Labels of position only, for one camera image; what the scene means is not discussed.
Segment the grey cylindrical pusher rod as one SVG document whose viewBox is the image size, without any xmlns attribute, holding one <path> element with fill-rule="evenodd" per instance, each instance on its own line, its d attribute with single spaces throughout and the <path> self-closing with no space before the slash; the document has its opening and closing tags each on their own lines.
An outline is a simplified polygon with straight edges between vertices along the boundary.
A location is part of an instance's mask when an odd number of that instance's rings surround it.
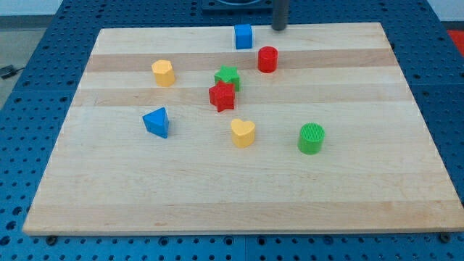
<svg viewBox="0 0 464 261">
<path fill-rule="evenodd" d="M 271 28 L 275 31 L 286 29 L 289 20 L 289 0 L 273 0 Z"/>
</svg>

